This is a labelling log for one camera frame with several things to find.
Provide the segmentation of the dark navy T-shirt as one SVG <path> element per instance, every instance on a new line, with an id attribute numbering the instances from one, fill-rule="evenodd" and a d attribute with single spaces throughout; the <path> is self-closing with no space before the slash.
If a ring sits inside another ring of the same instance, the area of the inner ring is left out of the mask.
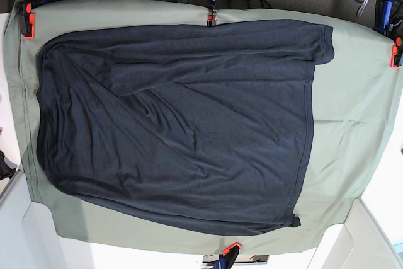
<path id="1" fill-rule="evenodd" d="M 331 26 L 263 20 L 66 33 L 37 54 L 37 158 L 58 190 L 221 236 L 298 227 Z"/>

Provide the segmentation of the orange blue clamp front centre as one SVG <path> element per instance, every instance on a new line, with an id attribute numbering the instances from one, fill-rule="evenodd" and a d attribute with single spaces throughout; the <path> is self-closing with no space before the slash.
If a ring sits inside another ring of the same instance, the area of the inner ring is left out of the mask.
<path id="1" fill-rule="evenodd" d="M 231 269 L 236 262 L 236 258 L 239 255 L 239 250 L 242 245 L 238 242 L 234 242 L 230 246 L 226 247 L 219 255 L 219 259 L 214 263 L 213 269 Z"/>

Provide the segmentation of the light green table cloth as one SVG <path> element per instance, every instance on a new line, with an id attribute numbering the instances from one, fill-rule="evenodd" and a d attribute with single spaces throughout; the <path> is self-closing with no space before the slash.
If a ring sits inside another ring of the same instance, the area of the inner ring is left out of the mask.
<path id="1" fill-rule="evenodd" d="M 85 242 L 173 253 L 213 254 L 235 241 L 245 254 L 282 254 L 317 246 L 325 230 L 343 223 L 370 182 L 394 128 L 402 71 L 390 66 L 392 41 L 344 20 L 272 9 L 221 10 L 219 23 L 303 20 L 333 29 L 334 58 L 313 82 L 314 142 L 295 207 L 301 226 L 248 237 L 202 234 L 156 224 L 66 195 L 36 157 L 39 106 L 35 57 L 49 40 L 72 31 L 135 25 L 205 26 L 202 6 L 150 0 L 68 0 L 34 9 L 35 36 L 24 39 L 17 12 L 3 29 L 4 71 L 16 138 L 32 201 L 52 213 L 57 234 Z"/>

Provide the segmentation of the orange black clamp left rear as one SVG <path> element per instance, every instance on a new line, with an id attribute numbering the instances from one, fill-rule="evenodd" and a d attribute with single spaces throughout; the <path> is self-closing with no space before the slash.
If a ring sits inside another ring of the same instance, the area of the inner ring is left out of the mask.
<path id="1" fill-rule="evenodd" d="M 25 39 L 35 38 L 35 15 L 32 9 L 32 3 L 21 2 L 17 6 L 20 31 Z"/>

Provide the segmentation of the orange black clamp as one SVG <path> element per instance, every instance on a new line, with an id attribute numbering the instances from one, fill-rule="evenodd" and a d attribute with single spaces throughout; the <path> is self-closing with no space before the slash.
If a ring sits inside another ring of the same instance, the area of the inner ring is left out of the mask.
<path id="1" fill-rule="evenodd" d="M 17 6 L 20 31 L 25 39 L 35 38 L 35 15 L 32 9 L 32 3 L 21 2 Z"/>
<path id="2" fill-rule="evenodd" d="M 390 67 L 393 69 L 399 69 L 402 66 L 402 61 L 402 39 L 401 37 L 397 37 L 395 44 L 392 46 Z"/>

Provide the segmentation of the orange black clamp right rear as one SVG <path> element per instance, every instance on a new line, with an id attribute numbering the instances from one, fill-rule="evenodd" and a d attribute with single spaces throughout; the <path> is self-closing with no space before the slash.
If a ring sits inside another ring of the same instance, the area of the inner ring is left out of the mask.
<path id="1" fill-rule="evenodd" d="M 402 39 L 401 37 L 397 37 L 395 44 L 392 46 L 390 67 L 393 69 L 399 69 L 402 66 L 402 61 Z"/>

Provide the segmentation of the blue clamp top right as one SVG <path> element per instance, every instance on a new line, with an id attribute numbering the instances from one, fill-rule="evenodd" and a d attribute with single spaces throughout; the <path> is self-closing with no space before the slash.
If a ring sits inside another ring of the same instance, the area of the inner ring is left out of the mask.
<path id="1" fill-rule="evenodd" d="M 377 0 L 375 3 L 375 23 L 373 29 L 385 36 L 389 28 L 393 3 L 394 0 Z"/>

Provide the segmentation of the blue handled clamp top centre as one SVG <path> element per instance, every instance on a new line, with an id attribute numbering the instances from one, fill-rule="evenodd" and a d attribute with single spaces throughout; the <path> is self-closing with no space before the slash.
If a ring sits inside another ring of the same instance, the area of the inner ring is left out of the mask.
<path id="1" fill-rule="evenodd" d="M 216 0 L 208 0 L 208 8 L 210 10 L 210 15 L 207 19 L 207 26 L 214 27 L 217 24 Z"/>

